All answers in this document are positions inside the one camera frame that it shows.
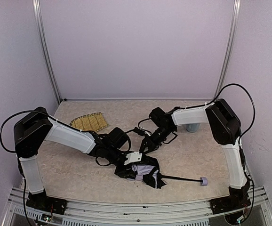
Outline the lilac folding umbrella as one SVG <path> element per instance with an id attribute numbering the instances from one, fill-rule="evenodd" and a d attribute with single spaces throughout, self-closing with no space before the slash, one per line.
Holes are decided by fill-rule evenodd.
<path id="1" fill-rule="evenodd" d="M 200 177 L 200 179 L 190 179 L 190 178 L 180 178 L 174 176 L 162 175 L 160 172 L 160 166 L 158 160 L 156 158 L 147 156 L 142 153 L 142 159 L 139 162 L 130 163 L 133 170 L 133 178 L 128 180 L 142 181 L 146 185 L 160 189 L 166 185 L 163 179 L 173 179 L 173 180 L 181 180 L 181 181 L 192 181 L 199 182 L 201 186 L 207 186 L 208 180 L 206 177 Z"/>

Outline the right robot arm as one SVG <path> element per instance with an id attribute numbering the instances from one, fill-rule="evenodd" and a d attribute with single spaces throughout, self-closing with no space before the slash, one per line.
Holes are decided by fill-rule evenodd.
<path id="1" fill-rule="evenodd" d="M 214 140 L 221 145 L 225 154 L 230 176 L 229 195 L 210 201 L 213 214 L 251 204 L 248 196 L 250 182 L 241 147 L 241 122 L 224 99 L 185 108 L 175 107 L 167 113 L 157 107 L 151 111 L 149 118 L 157 129 L 150 136 L 144 136 L 139 149 L 142 153 L 155 151 L 171 133 L 177 132 L 179 126 L 209 124 Z"/>

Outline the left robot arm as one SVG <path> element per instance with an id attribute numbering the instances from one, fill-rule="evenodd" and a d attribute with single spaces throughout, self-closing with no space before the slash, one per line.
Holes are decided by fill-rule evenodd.
<path id="1" fill-rule="evenodd" d="M 116 138 L 128 141 L 123 131 L 97 134 L 75 129 L 44 107 L 20 115 L 13 128 L 13 153 L 35 202 L 50 195 L 94 202 L 136 201 L 134 181 L 120 174 L 128 168 L 126 153 L 115 143 Z"/>

